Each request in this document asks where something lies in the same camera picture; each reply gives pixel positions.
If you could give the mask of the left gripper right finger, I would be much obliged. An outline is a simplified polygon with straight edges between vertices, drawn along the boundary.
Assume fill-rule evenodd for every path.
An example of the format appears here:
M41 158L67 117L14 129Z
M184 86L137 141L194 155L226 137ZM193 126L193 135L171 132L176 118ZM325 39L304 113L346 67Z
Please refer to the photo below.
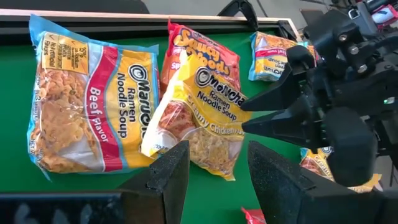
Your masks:
M267 224L398 224L398 190L357 193L257 141L248 166Z

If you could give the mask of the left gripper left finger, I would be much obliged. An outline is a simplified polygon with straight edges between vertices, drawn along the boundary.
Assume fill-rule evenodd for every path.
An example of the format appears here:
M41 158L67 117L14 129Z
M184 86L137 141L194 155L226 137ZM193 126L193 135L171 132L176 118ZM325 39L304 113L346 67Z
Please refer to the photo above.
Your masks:
M189 157L182 141L114 190L0 193L0 224L180 224Z

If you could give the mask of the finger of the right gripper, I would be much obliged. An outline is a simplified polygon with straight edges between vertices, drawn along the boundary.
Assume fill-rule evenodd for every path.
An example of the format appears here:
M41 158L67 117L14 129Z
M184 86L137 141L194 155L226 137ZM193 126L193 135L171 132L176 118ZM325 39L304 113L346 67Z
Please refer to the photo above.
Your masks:
M287 109L300 95L300 82L306 79L309 69L315 67L310 51L296 45L287 49L288 62L280 78L268 89L247 99L241 109L244 111L276 111Z
M305 111L277 111L243 123L247 133L289 142L311 149L330 146L327 163L340 185L354 187L373 176L377 139L354 110L333 108L318 119Z

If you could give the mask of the green table mat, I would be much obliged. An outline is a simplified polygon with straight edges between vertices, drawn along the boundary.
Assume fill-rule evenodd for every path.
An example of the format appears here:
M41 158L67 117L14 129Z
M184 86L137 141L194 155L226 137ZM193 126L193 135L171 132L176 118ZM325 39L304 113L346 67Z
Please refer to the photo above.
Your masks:
M27 153L32 89L36 69L31 43L6 45L0 41L0 191L108 190L129 174L50 174L45 177ZM246 224L244 209L257 209L242 150L233 181L191 165L182 224Z

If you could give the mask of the Saucy Noods red noodle pack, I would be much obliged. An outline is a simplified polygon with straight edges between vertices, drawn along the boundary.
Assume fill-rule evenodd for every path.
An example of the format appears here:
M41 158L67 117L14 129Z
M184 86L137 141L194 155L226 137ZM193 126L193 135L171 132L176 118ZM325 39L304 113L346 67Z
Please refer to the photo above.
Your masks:
M160 94L180 68L180 53L196 55L211 71L223 75L235 88L240 89L238 54L201 33L181 24L168 21L169 46L165 52L160 75Z
M245 209L241 208L241 211L245 215L247 224L267 224L264 214L261 209Z

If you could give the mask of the Maruchan beef ramen pack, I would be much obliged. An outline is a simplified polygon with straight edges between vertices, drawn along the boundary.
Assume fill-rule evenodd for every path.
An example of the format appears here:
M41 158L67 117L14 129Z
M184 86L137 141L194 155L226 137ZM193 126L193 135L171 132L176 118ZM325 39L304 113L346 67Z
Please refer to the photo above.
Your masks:
M36 15L29 32L37 60L31 161L45 174L149 166L141 144L160 101L158 46L90 39Z
M309 42L295 42L276 35L255 32L251 39L252 64L248 80L275 82L287 63L287 49L296 45L306 47L315 59L319 59L314 46Z

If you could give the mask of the red and white device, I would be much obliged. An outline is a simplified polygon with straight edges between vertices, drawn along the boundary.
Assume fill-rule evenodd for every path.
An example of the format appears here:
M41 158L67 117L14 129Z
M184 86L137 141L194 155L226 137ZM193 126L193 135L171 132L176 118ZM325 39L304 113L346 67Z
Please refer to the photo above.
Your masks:
M391 4L377 8L371 15L378 29L392 24L398 20L398 11Z

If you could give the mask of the black aluminium table frame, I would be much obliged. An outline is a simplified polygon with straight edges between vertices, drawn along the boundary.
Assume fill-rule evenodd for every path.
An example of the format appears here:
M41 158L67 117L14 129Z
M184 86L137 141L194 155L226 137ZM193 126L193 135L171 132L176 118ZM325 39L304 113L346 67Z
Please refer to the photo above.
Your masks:
M29 44L29 18L26 16L0 16L0 45ZM211 17L135 14L132 17L46 16L72 32L96 40L119 40L168 35L168 22L185 25L201 34L253 33L254 28L243 17Z

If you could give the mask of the Maruchan creamy chicken ramen pack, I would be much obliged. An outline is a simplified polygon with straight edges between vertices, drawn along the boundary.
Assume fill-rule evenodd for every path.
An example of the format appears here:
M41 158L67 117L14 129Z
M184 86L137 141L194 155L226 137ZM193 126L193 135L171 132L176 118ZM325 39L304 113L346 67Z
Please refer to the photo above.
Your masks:
M157 158L187 140L193 163L233 181L244 139L242 124L251 117L241 109L247 98L197 56L183 51L180 60L147 127L141 153Z
M313 153L308 148L300 149L301 161L300 165L328 180L334 182L333 175L327 164L327 158L332 152L332 147L321 147L317 149L317 153ZM357 193L365 193L370 192L374 189L382 191L382 186L379 183L382 175L381 174L373 174L370 181L366 182L363 185L349 187L350 190L353 190Z

